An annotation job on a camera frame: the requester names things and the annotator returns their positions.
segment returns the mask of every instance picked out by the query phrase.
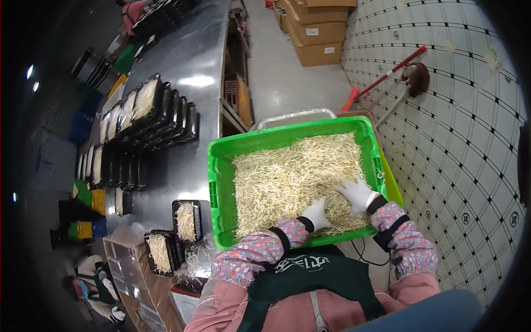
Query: tray of bean sprouts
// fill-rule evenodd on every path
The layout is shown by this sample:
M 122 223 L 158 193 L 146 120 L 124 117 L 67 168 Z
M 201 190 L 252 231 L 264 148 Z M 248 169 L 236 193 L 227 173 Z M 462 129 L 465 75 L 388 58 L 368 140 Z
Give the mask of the tray of bean sprouts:
M 184 263 L 184 251 L 173 231 L 154 229 L 144 235 L 151 272 L 171 277 Z
M 192 245 L 203 239 L 201 205 L 196 200 L 175 200 L 172 203 L 173 225 L 179 239 Z

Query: person's left hand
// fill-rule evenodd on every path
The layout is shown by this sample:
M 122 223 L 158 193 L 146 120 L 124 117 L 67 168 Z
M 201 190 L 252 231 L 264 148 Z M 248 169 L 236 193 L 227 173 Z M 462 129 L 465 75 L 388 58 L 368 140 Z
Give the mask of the person's left hand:
M 326 197 L 321 197 L 320 199 L 314 199 L 312 204 L 306 208 L 301 214 L 301 216 L 308 218 L 313 224 L 313 231 L 316 232 L 322 228 L 331 228 L 332 224 L 328 221 L 324 215 L 324 203 L 326 202 Z

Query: yellow crate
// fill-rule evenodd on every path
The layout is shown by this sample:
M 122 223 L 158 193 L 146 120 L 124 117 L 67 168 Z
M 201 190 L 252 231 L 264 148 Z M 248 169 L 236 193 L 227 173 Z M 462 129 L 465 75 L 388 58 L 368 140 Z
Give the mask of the yellow crate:
M 98 212 L 102 216 L 105 215 L 105 190 L 92 190 L 92 210 Z
M 78 237 L 80 239 L 91 239 L 92 238 L 92 223 L 91 222 L 81 222 L 77 221 L 78 226 Z

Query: white glove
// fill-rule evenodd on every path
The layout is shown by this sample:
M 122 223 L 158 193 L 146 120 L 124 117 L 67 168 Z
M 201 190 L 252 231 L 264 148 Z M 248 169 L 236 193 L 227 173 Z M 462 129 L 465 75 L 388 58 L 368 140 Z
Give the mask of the white glove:
M 332 224 L 328 221 L 324 215 L 324 203 L 326 197 L 321 197 L 319 200 L 314 199 L 312 205 L 308 206 L 306 210 L 302 212 L 303 217 L 308 218 L 313 224 L 313 231 L 317 232 L 322 228 L 331 228 Z
M 117 320 L 125 319 L 125 314 L 120 309 L 118 309 L 118 306 L 114 307 L 111 311 L 113 312 L 113 317 Z
M 352 210 L 350 218 L 354 219 L 359 213 L 366 212 L 379 192 L 373 191 L 365 182 L 357 177 L 356 182 L 345 180 L 341 186 L 335 185 L 334 189 L 342 193 L 350 202 Z
M 101 283 L 105 286 L 105 288 L 109 291 L 109 293 L 112 295 L 113 299 L 118 301 L 118 296 L 116 296 L 116 292 L 114 291 L 113 282 L 109 279 L 105 278 L 101 281 Z

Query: person's right hand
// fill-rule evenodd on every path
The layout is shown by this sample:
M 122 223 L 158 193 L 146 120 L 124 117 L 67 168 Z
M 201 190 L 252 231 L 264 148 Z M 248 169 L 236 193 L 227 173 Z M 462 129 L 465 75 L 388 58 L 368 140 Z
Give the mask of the person's right hand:
M 379 195 L 378 192 L 369 188 L 359 177 L 356 178 L 356 182 L 344 180 L 341 186 L 335 185 L 334 189 L 342 193 L 350 202 L 352 206 L 350 211 L 351 219 L 354 219 L 359 213 L 366 212 L 374 198 Z
M 118 308 L 118 306 L 115 306 L 114 308 L 112 308 L 112 313 L 113 313 L 113 317 L 116 318 L 117 320 L 124 320 L 125 319 L 125 314 Z

